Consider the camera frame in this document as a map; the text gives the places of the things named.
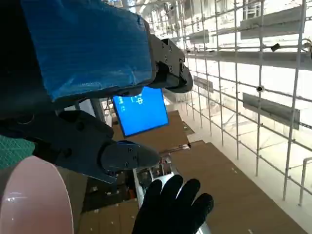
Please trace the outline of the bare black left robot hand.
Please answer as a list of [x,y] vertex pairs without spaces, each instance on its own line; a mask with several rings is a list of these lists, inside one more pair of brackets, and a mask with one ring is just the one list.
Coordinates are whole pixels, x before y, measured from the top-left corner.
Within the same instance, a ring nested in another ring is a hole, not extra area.
[[90,98],[134,97],[144,87],[186,93],[185,56],[151,34],[138,14],[89,0],[0,3],[0,133],[35,143],[54,165],[114,183],[119,170],[150,167],[159,154],[81,110]]

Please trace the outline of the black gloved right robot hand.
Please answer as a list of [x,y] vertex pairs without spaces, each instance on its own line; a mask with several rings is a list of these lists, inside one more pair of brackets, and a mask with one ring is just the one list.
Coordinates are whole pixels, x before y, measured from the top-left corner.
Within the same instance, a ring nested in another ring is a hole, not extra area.
[[199,189],[199,180],[183,183],[181,175],[174,175],[165,184],[154,180],[146,191],[132,233],[197,233],[214,207],[210,194],[196,196]]

